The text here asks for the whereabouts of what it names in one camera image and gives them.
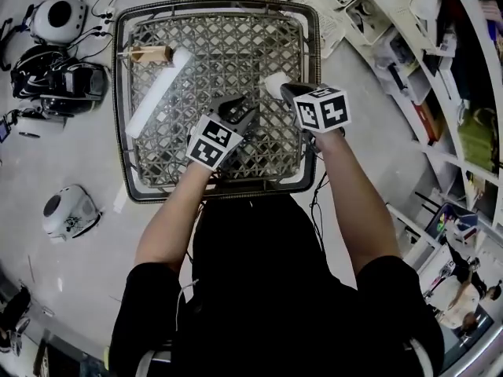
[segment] black t-shirt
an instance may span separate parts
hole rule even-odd
[[[189,303],[181,297],[178,331],[178,276],[163,264],[136,266],[112,336],[112,373],[135,376],[145,353],[171,341],[169,375],[422,375],[408,346],[414,338],[439,374],[442,332],[424,303],[417,274],[401,259],[383,257],[358,274],[358,291],[341,284],[326,266],[309,219],[292,201],[254,200],[251,210],[233,203],[236,224],[226,233],[218,219],[229,211],[219,206],[228,204],[207,208],[194,240],[199,282]],[[278,207],[286,214],[277,215]],[[252,225],[264,215],[280,216],[280,225],[288,227],[275,232],[281,228],[274,222],[276,229],[267,233],[243,233],[237,219],[243,215]],[[198,253],[211,260],[197,264]]]

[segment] white floor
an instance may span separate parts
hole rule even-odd
[[[14,16],[17,22],[30,2],[41,1],[0,0],[0,19]],[[116,8],[158,1],[162,0],[119,0]],[[97,23],[91,17],[86,26]],[[28,34],[18,35],[6,57],[15,62],[31,44]],[[79,56],[96,52],[103,45],[103,41],[88,38]],[[110,48],[94,60],[110,64]],[[348,141],[382,197],[400,207],[427,166],[423,154],[402,144],[411,138],[405,118],[348,44],[343,43],[323,65],[323,82],[342,86],[349,93],[354,122],[347,128]],[[17,106],[11,95],[9,73],[1,73],[0,113]],[[0,146],[0,158],[2,267],[14,280],[28,285],[40,305],[54,312],[52,320],[42,317],[42,323],[57,324],[56,333],[66,335],[63,339],[99,356],[101,348],[109,344],[119,311],[117,299],[122,297],[138,239],[159,207],[128,202],[122,214],[112,210],[122,174],[111,94],[98,111],[68,122],[62,135],[37,141],[11,136]],[[318,178],[322,173],[320,163]],[[53,193],[71,183],[84,186],[105,216],[82,238],[52,245],[42,231],[42,209]],[[296,196],[306,210],[311,198],[312,191]],[[354,285],[328,186],[322,190],[320,202],[330,268],[344,283]],[[185,269],[183,282],[187,274]]]

